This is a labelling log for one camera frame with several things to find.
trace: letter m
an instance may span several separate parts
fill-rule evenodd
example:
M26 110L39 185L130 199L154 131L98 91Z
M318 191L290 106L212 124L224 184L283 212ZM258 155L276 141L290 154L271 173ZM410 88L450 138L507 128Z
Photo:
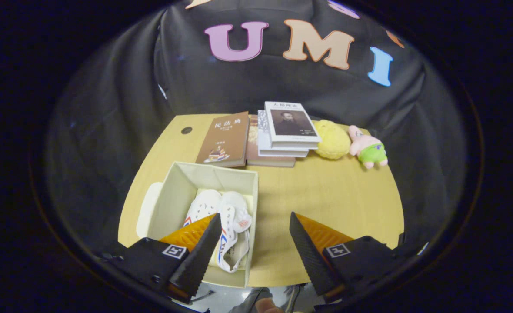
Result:
M309 22L288 19L284 23L292 30L290 49L284 52L284 58L295 61L306 60L307 55L303 52L303 47L306 45L314 62L320 61L329 51L328 57L324 59L326 65L342 70L350 67L347 63L347 56L350 53L350 44L355 38L344 32L334 30L322 39Z

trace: white cardboard box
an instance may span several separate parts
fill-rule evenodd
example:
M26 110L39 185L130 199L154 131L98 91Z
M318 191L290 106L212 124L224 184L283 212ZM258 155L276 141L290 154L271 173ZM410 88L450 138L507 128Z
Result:
M221 193L239 192L247 201L247 211L253 217L249 228L249 253L235 273L212 265L204 275L205 283L245 288L253 255L257 223L258 173L248 170L221 168L194 163L174 162L163 182L153 183L147 190L139 220L137 235L160 240L183 226L191 202L203 190Z

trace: pink plush toy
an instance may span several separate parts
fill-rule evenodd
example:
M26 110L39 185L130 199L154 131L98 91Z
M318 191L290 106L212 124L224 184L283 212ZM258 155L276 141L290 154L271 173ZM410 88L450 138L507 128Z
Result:
M378 162L380 166L388 164L386 150L384 150L384 145L380 140L365 135L355 125L350 126L348 133L350 133L351 138L350 155L357 155L364 167L372 168L375 162Z

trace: book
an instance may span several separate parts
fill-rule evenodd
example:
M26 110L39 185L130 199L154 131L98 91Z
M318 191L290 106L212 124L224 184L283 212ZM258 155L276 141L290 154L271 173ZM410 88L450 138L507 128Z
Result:
M251 115L249 120L249 134L247 135L247 165L248 166L279 166L293 167L295 158L261 157L259 156L259 116Z
M213 119L196 163L235 167L245 165L249 112Z
M276 148L272 149L270 141L270 126L266 111L258 110L258 155L261 157L291 157L304 158L309 149L305 148Z
M264 103L270 125L271 147L318 149L322 140L300 103Z

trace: wooden table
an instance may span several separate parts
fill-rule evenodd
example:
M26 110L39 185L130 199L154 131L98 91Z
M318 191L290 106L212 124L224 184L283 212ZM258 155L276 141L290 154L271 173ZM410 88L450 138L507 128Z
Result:
M212 119L224 114L176 116L154 144L129 189L117 240L126 247L149 186L164 180L174 161L195 162ZM192 127L183 135L181 130ZM352 238L370 235L395 248L403 210L388 166L366 170L355 157L327 160L311 151L294 168L247 166L259 173L256 237L249 286L287 286L310 281L290 236L292 211Z

